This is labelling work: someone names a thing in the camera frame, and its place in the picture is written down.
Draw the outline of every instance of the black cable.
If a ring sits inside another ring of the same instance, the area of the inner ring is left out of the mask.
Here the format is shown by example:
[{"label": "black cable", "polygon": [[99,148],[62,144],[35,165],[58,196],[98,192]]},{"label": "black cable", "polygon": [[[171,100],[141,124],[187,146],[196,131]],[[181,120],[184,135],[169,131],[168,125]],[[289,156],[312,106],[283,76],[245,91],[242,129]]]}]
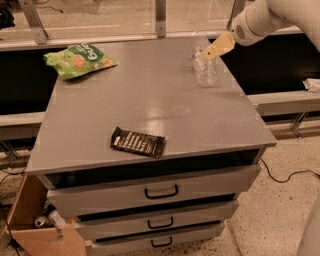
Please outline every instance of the black cable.
[{"label": "black cable", "polygon": [[17,244],[16,240],[13,239],[13,236],[12,236],[12,233],[11,233],[11,229],[10,229],[9,223],[8,223],[8,221],[7,221],[6,215],[5,215],[5,213],[4,213],[3,207],[2,207],[2,205],[1,205],[1,202],[0,202],[0,208],[1,208],[1,212],[2,212],[2,216],[3,216],[4,222],[5,222],[6,226],[7,226],[7,229],[8,229],[9,234],[10,234],[10,243],[9,243],[9,244],[14,248],[14,250],[15,250],[16,253],[17,253],[17,255],[20,256],[20,253],[19,253],[19,251],[18,251],[18,249],[17,249],[17,245],[18,245],[18,244]]},{"label": "black cable", "polygon": [[0,169],[0,171],[1,171],[1,172],[4,172],[4,173],[6,173],[6,174],[12,175],[12,176],[14,176],[14,175],[19,175],[19,174],[22,174],[22,173],[24,172],[24,170],[22,170],[21,172],[7,172],[7,171],[5,171],[5,170],[3,170],[3,169]]},{"label": "black cable", "polygon": [[6,176],[2,179],[2,181],[0,182],[0,186],[1,186],[1,184],[5,181],[5,179],[8,178],[9,176],[11,176],[11,175],[8,174],[8,175],[6,175]]},{"label": "black cable", "polygon": [[46,0],[46,1],[43,1],[43,2],[40,2],[40,0],[33,0],[34,4],[46,4],[48,3],[50,0]]},{"label": "black cable", "polygon": [[57,8],[54,8],[54,7],[52,7],[52,6],[43,6],[43,7],[36,7],[37,9],[45,9],[45,8],[49,8],[49,9],[52,9],[52,10],[54,10],[54,11],[56,11],[56,12],[60,12],[60,13],[63,13],[63,10],[61,10],[61,9],[57,9]]},{"label": "black cable", "polygon": [[265,165],[265,167],[266,167],[266,169],[267,169],[267,171],[268,171],[268,174],[269,174],[269,176],[271,177],[271,179],[273,179],[275,182],[278,182],[278,183],[286,183],[286,182],[288,182],[288,181],[291,179],[291,177],[292,177],[293,175],[299,174],[299,173],[311,173],[312,175],[314,175],[315,177],[317,177],[318,179],[320,179],[320,174],[315,173],[314,171],[311,171],[311,170],[304,170],[304,171],[297,171],[297,172],[291,173],[291,174],[289,175],[288,179],[286,179],[286,180],[277,180],[276,178],[274,178],[274,177],[271,175],[267,163],[266,163],[262,158],[261,158],[261,161],[262,161],[263,164]]}]

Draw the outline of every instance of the glass wall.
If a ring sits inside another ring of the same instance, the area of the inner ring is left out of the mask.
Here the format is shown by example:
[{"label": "glass wall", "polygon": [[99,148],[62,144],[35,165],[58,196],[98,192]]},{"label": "glass wall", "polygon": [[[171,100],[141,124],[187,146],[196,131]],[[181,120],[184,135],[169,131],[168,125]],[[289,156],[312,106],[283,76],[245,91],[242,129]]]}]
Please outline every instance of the glass wall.
[{"label": "glass wall", "polygon": [[49,38],[155,33],[154,0],[35,1]]},{"label": "glass wall", "polygon": [[14,27],[5,27],[0,30],[0,40],[8,42],[16,42],[22,40],[33,40],[33,35],[29,27],[28,21],[20,8],[18,1],[0,1],[0,7],[5,7],[4,10],[9,11],[13,16]]},{"label": "glass wall", "polygon": [[167,31],[226,29],[233,5],[234,0],[168,0]]},{"label": "glass wall", "polygon": [[165,31],[170,36],[177,36],[177,33],[197,35],[197,32],[210,35],[210,32],[227,28],[235,1],[245,2],[245,0],[0,0],[0,3],[1,1],[10,3],[9,9],[16,24],[15,27],[0,30],[2,42],[29,40],[32,42],[31,45],[49,45],[54,40],[70,43],[75,42],[77,38],[79,40],[86,38],[88,42],[125,41],[130,37],[157,38],[159,31],[156,31],[156,28],[160,23],[160,26],[165,25]]}]

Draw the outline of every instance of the drawer handle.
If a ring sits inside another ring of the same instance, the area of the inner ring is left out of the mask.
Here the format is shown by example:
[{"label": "drawer handle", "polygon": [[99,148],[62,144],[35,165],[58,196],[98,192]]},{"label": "drawer handle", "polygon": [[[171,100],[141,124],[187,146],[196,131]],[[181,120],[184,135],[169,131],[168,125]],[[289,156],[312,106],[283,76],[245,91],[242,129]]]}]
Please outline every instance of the drawer handle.
[{"label": "drawer handle", "polygon": [[162,196],[150,196],[148,194],[148,189],[146,188],[144,190],[144,194],[146,195],[146,198],[150,199],[150,200],[154,200],[154,199],[162,199],[162,198],[168,198],[168,197],[173,197],[176,196],[179,193],[179,189],[177,185],[174,185],[174,192],[172,194],[168,194],[168,195],[162,195]]},{"label": "drawer handle", "polygon": [[168,228],[171,227],[173,225],[173,218],[170,217],[170,223],[169,224],[165,224],[165,225],[161,225],[161,226],[151,226],[151,221],[148,220],[148,227],[150,229],[158,229],[158,228]]},{"label": "drawer handle", "polygon": [[169,242],[166,244],[154,244],[153,240],[151,240],[151,245],[153,248],[157,248],[157,247],[163,247],[163,246],[168,246],[172,244],[172,237],[170,236],[169,238]]}]

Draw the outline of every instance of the cabinet top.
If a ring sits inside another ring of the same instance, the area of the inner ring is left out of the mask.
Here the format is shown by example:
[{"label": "cabinet top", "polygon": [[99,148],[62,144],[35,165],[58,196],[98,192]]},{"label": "cabinet top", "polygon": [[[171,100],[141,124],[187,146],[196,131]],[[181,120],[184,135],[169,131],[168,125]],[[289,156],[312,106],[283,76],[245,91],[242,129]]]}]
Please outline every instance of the cabinet top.
[{"label": "cabinet top", "polygon": [[221,58],[216,86],[198,85],[192,53],[206,38],[102,43],[116,67],[58,78],[26,169],[57,173],[156,161],[115,151],[118,126],[166,137],[161,159],[273,146],[275,138]]}]

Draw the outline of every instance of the chocolate bar wrapper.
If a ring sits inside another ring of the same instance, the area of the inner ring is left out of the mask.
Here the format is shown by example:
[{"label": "chocolate bar wrapper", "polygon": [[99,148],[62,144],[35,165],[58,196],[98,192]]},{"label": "chocolate bar wrapper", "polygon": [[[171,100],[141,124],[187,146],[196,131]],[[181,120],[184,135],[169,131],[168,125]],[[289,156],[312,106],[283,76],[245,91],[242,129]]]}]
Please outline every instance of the chocolate bar wrapper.
[{"label": "chocolate bar wrapper", "polygon": [[165,137],[145,133],[115,129],[111,137],[110,147],[159,159],[165,146]]}]

